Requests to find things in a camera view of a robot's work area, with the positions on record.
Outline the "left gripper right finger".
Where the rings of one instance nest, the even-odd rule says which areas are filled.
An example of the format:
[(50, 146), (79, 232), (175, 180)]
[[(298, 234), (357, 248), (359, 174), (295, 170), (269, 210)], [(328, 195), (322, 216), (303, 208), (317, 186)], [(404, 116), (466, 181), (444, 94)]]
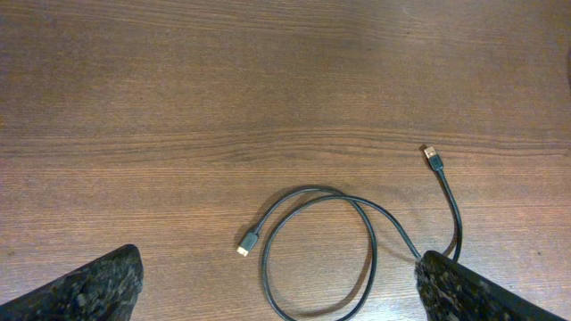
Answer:
[(436, 251), (423, 255), (415, 275), (429, 321), (564, 321)]

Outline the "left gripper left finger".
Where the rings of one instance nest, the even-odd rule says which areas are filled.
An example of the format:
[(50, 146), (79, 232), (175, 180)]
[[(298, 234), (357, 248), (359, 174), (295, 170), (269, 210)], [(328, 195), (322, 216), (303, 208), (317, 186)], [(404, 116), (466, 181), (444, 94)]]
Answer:
[(1, 306), (3, 320), (131, 319), (143, 290), (138, 248), (125, 244)]

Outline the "black USB cable short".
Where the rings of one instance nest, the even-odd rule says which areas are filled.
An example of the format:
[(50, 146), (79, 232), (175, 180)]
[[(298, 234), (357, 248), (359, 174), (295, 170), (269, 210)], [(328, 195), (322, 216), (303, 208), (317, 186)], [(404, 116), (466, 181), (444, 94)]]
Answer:
[[(458, 262), (463, 245), (463, 226), (462, 226), (462, 219), (459, 211), (459, 206), (455, 200), (450, 184), (448, 183), (447, 178), (445, 176), (443, 160), (440, 153), (433, 146), (424, 147), (422, 149), (422, 152), (425, 155), (425, 159), (429, 168), (434, 172), (435, 176), (438, 178), (439, 184), (441, 185), (443, 193), (451, 208), (451, 214), (454, 224), (454, 236), (451, 239), (451, 244), (450, 244), (451, 252), (448, 255), (451, 257), (451, 259), (454, 262)], [(369, 268), (368, 268), (368, 279), (365, 285), (364, 292), (360, 296), (355, 307), (352, 308), (346, 315), (342, 317), (343, 320), (351, 320), (360, 312), (360, 310), (364, 307), (365, 303), (367, 302), (368, 296), (370, 295), (373, 289), (373, 285), (377, 274), (378, 240), (375, 228), (373, 227), (373, 224), (367, 212), (365, 211), (367, 207), (380, 213), (382, 216), (387, 218), (393, 224), (393, 226), (399, 233), (400, 237), (405, 242), (406, 246), (409, 248), (411, 254), (416, 260), (421, 259), (422, 255), (420, 254), (414, 243), (411, 241), (410, 237), (408, 236), (407, 232), (405, 231), (401, 223), (388, 210), (370, 200), (344, 193), (341, 190), (336, 189), (334, 187), (322, 186), (322, 185), (300, 186), (276, 199), (263, 212), (259, 220), (246, 230), (246, 232), (240, 239), (240, 242), (236, 246), (236, 252), (244, 257), (248, 256), (249, 253), (254, 249), (254, 247), (260, 240), (260, 231), (262, 230), (268, 218), (273, 214), (273, 212), (277, 210), (277, 208), (279, 208), (282, 203), (287, 202), (290, 199), (304, 193), (321, 193), (322, 195), (320, 197), (311, 199), (295, 207), (292, 211), (286, 214), (277, 223), (274, 229), (269, 233), (269, 236), (267, 238), (267, 243), (264, 247), (264, 250), (262, 251), (262, 258), (260, 264), (263, 293), (270, 307), (280, 318), (284, 320), (292, 319), (290, 315), (288, 315), (284, 310), (282, 310), (279, 307), (277, 301), (274, 299), (274, 296), (269, 286), (268, 259), (269, 259), (269, 250), (271, 244), (276, 238), (277, 233), (285, 226), (285, 224), (291, 219), (293, 219), (295, 216), (300, 214), (303, 210), (321, 202), (329, 202), (329, 201), (347, 202), (358, 213), (361, 221), (363, 222), (367, 230), (369, 248), (371, 251), (371, 261), (369, 263)]]

